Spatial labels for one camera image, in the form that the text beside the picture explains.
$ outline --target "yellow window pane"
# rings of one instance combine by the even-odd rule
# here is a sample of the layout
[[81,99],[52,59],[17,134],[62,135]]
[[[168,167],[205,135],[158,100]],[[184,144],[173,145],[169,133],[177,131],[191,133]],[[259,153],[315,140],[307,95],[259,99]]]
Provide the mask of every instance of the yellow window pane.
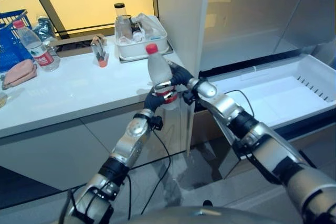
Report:
[[101,25],[115,21],[114,3],[125,3],[129,15],[153,15],[152,0],[50,0],[66,29]]
[[27,9],[27,16],[31,24],[36,22],[38,15],[46,15],[39,0],[0,0],[0,13],[20,9]]

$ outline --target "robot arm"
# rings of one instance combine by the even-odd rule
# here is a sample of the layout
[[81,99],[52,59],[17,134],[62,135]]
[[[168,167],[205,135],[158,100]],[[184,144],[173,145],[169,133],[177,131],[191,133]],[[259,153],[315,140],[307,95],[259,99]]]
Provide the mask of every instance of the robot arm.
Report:
[[116,198],[128,171],[137,161],[149,131],[162,128],[161,118],[154,116],[155,110],[173,95],[174,92],[170,92],[156,97],[151,90],[143,110],[134,115],[109,158],[78,195],[76,208],[69,208],[66,221],[60,219],[59,223],[109,223],[113,214],[110,202]]
[[305,223],[336,223],[336,182],[314,169],[285,139],[258,122],[204,79],[169,62],[174,77],[156,89],[183,84],[184,101],[199,102],[213,115],[236,154],[246,156],[271,183],[282,184]]

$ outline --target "silver metal arm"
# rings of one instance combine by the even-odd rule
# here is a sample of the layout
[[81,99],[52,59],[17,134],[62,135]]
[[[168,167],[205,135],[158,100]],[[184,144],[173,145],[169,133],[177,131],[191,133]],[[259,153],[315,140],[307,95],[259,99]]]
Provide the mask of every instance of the silver metal arm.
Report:
[[116,198],[127,172],[137,161],[149,137],[148,119],[152,118],[154,113],[143,109],[137,115],[128,124],[124,135],[118,140],[99,173],[93,176],[78,195],[76,207],[79,214],[74,212],[74,207],[69,208],[67,216],[75,215],[76,218],[69,218],[67,224],[71,223],[70,220],[79,219],[82,223],[87,223],[89,219],[98,223],[106,213],[109,215],[108,219],[111,217],[113,208],[110,201]]
[[236,154],[246,155],[270,182],[285,186],[305,223],[336,223],[333,179],[309,166],[285,139],[213,84],[191,78],[187,88],[213,115],[230,144],[236,146]]

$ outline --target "white countertop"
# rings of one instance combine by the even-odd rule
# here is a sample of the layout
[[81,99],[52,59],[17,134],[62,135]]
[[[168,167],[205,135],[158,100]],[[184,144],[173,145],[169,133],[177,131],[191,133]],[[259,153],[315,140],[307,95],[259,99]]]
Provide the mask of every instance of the white countertop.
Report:
[[[144,101],[152,87],[147,59],[120,63],[114,36],[105,48],[105,68],[95,65],[93,53],[61,58],[55,71],[38,69],[37,77],[5,90],[0,137]],[[165,58],[182,64],[176,53]]]

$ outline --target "drawer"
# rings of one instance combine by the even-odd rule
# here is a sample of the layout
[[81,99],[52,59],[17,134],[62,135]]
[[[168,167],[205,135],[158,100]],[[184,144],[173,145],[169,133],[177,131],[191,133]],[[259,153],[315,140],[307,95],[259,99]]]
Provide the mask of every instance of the drawer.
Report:
[[[311,55],[283,60],[209,77],[219,91],[242,91],[255,118],[277,129],[324,113],[335,114],[336,72]],[[248,113],[246,98],[238,91],[228,93]]]

